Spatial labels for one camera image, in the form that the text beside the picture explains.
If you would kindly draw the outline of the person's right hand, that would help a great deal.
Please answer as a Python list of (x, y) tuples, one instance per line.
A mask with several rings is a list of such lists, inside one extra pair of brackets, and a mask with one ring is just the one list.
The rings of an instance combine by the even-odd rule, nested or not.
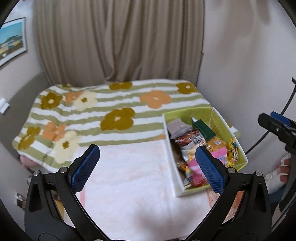
[(284, 184), (288, 183), (290, 177), (290, 159), (285, 159), (283, 166), (280, 167), (280, 181)]

